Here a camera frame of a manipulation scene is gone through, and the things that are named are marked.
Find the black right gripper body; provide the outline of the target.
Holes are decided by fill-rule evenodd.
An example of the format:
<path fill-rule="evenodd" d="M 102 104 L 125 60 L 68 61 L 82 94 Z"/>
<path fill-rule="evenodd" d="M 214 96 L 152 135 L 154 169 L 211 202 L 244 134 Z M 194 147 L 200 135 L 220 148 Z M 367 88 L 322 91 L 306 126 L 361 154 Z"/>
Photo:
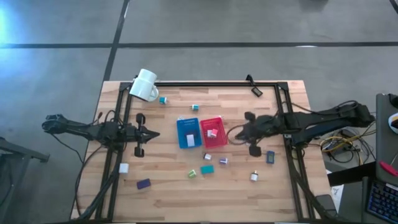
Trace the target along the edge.
<path fill-rule="evenodd" d="M 256 117 L 252 112 L 245 112 L 244 117 L 249 122 L 247 124 L 251 125 L 251 138 L 247 142 L 249 146 L 249 154 L 253 157 L 261 157 L 261 148 L 257 145 L 257 140 L 261 138 L 262 134 L 260 125 L 264 122 L 264 115 Z"/>

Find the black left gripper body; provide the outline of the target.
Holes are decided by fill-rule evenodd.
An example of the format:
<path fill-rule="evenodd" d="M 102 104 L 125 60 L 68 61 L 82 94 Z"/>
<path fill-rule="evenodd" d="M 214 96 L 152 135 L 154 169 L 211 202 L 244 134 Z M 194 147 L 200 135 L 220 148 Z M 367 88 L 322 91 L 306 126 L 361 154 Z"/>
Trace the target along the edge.
<path fill-rule="evenodd" d="M 144 150 L 142 148 L 142 128 L 144 127 L 144 124 L 146 122 L 146 117 L 142 113 L 138 113 L 136 115 L 136 122 L 138 123 L 138 127 L 136 129 L 135 137 L 137 141 L 137 146 L 134 148 L 134 155 L 136 157 L 144 157 Z"/>

